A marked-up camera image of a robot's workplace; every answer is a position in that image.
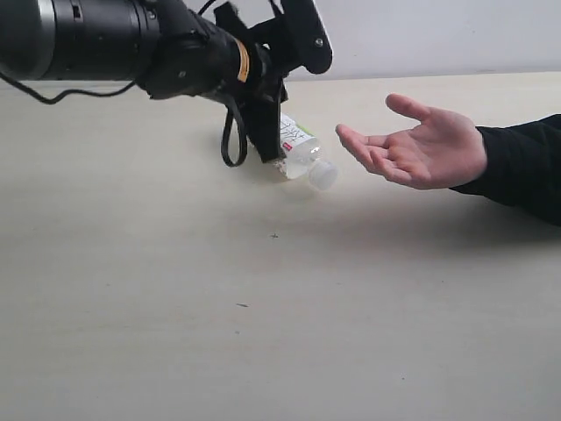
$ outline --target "white tabletop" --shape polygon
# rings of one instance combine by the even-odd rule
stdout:
[[[289,91],[329,192],[227,168],[213,103],[2,90],[0,419],[559,419],[559,230],[390,185],[334,127],[410,127],[392,91],[522,123],[561,111],[561,74]]]

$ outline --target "clear plastic bottle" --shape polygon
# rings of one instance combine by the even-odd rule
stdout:
[[[280,115],[280,146],[287,157],[275,166],[289,180],[307,176],[319,190],[329,189],[337,180],[337,167],[321,157],[319,139],[285,114]]]

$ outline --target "bottle cap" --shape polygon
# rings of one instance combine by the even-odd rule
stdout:
[[[339,172],[337,167],[329,161],[317,160],[308,173],[309,183],[318,190],[330,189]]]

